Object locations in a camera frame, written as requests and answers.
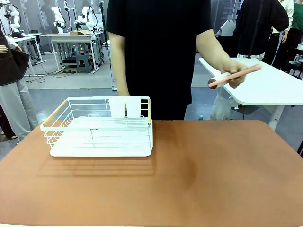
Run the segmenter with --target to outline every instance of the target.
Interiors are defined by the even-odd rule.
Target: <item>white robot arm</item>
[[[55,22],[53,25],[58,29],[59,33],[63,32],[63,27],[65,26],[64,18],[61,14],[61,8],[60,7],[52,7],[52,12],[55,14]]]
[[[9,9],[11,11],[11,15],[14,17],[14,23],[10,25],[11,29],[13,29],[14,32],[20,32],[20,13],[17,11],[17,9],[13,6],[10,5]]]
[[[81,15],[78,16],[77,23],[80,25],[86,25],[87,28],[92,31],[94,30],[94,26],[96,23],[93,20],[93,9],[91,6],[85,6],[82,10],[83,17]]]

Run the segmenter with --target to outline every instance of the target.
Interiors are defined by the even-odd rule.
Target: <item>floor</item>
[[[210,79],[210,73],[199,62],[201,56],[196,54],[194,77],[192,87],[207,87]],[[116,86],[112,83],[112,77],[115,79],[114,72],[111,71],[110,64],[105,63],[95,74],[79,73],[79,74],[53,74],[57,71],[54,55],[42,55],[46,62],[33,66],[35,74],[44,74],[45,77],[39,79],[37,77],[26,78],[29,89],[101,89],[112,88]]]
[[[54,109],[66,98],[72,96],[114,96],[111,89],[32,89],[30,94],[36,107],[39,122],[45,120]],[[192,88],[193,103],[188,106],[185,120],[197,120],[199,115],[208,119],[212,110],[217,91],[205,87]],[[280,135],[294,150],[298,150],[303,140],[303,106],[286,107],[276,128]],[[231,118],[242,120],[243,114],[231,110]],[[266,123],[270,120],[270,113],[263,107],[246,106],[245,120],[261,120]],[[9,153],[17,144],[18,140],[4,141],[0,143],[0,159]]]

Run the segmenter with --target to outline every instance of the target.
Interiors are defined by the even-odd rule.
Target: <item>white wire basket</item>
[[[140,118],[111,117],[110,97],[70,97],[40,125],[55,157],[146,157],[152,153],[151,100]]]

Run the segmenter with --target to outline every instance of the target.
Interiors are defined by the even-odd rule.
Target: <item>white pants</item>
[[[24,79],[0,86],[0,104],[19,141],[37,125],[38,120]]]
[[[256,59],[261,61],[264,58],[264,55],[265,55],[265,53],[259,54],[259,55],[252,55],[250,57],[251,58],[256,58]],[[238,54],[238,56],[237,56],[237,58],[247,58],[247,57],[248,57],[248,55],[242,55],[242,54]]]

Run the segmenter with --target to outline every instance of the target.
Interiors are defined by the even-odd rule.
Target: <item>wooden tabletop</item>
[[[144,158],[52,157],[36,128],[0,162],[0,223],[299,226],[303,160],[260,121],[154,122]]]

